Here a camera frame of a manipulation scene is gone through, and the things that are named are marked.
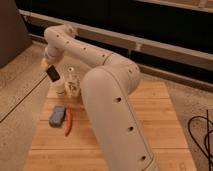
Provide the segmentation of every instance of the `blue sponge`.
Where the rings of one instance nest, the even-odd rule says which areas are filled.
[[[64,121],[66,108],[64,106],[55,106],[52,115],[49,118],[51,127],[60,127]]]

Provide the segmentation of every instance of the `white bottle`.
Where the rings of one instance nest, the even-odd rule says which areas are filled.
[[[81,93],[80,80],[73,67],[68,68],[67,88],[71,97],[78,98]]]

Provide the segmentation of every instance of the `small container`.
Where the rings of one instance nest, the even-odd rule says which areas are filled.
[[[59,80],[53,82],[52,87],[58,96],[64,96],[66,94],[64,77],[61,77]]]

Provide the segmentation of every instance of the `black cable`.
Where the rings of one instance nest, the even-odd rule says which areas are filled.
[[[213,130],[208,131],[208,133],[205,135],[203,143],[205,146],[205,150],[201,147],[201,145],[197,142],[197,140],[195,139],[194,135],[191,132],[191,123],[195,120],[195,119],[203,119],[206,120],[208,122],[208,124],[211,124],[213,126],[213,122],[211,120],[209,120],[207,117],[204,116],[194,116],[192,117],[189,121],[188,121],[188,131],[189,134],[192,138],[192,140],[194,141],[194,143],[198,146],[198,148],[201,150],[201,152],[204,154],[204,156],[208,159],[209,161],[209,168],[211,171],[211,167],[213,167],[213,155],[210,152],[210,134],[213,133]]]
[[[208,110],[206,110],[206,118],[207,118],[207,122],[206,122],[207,123],[206,124],[207,134],[206,134],[205,138],[208,137],[208,139],[207,139],[208,140],[207,141],[208,148],[206,148],[206,146],[205,146],[205,148],[206,148],[206,150],[208,152],[209,170],[211,171],[211,151],[210,151],[211,150],[211,145],[210,145],[210,137],[209,137],[209,111]]]

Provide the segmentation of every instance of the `plywood surface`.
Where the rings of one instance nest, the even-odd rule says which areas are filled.
[[[165,84],[141,83],[130,99],[161,170],[196,170]],[[66,124],[51,128],[48,118],[53,106],[67,104],[74,121],[65,137]],[[24,170],[108,170],[81,101],[58,98],[50,88]]]

